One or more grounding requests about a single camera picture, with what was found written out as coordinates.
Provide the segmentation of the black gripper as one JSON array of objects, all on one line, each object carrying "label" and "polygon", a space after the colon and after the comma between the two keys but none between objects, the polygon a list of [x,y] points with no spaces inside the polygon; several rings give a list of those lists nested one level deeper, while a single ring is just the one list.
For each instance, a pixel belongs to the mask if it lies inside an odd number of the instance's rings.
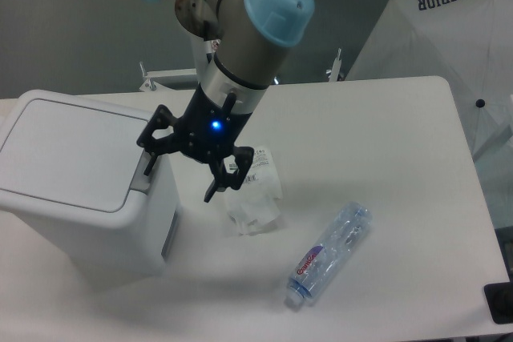
[{"label": "black gripper", "polygon": [[[207,163],[213,181],[204,195],[208,203],[216,192],[227,188],[239,190],[252,166],[254,149],[237,147],[235,141],[249,121],[251,114],[235,114],[217,106],[198,86],[184,114],[177,118],[160,104],[136,143],[149,155],[150,160],[143,172],[149,176],[161,155],[177,151],[200,163]],[[155,131],[171,127],[172,133],[162,138],[153,137]],[[233,156],[236,170],[228,173],[224,160]]]}]

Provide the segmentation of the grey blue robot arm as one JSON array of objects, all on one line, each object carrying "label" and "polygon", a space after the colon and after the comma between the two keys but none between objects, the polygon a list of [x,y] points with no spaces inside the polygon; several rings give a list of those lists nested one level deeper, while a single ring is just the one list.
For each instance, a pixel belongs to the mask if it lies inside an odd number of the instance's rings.
[{"label": "grey blue robot arm", "polygon": [[205,193],[241,187],[254,150],[236,139],[271,86],[289,50],[303,38],[314,0],[204,0],[220,45],[180,117],[158,106],[138,138],[152,160],[180,152],[209,166]]}]

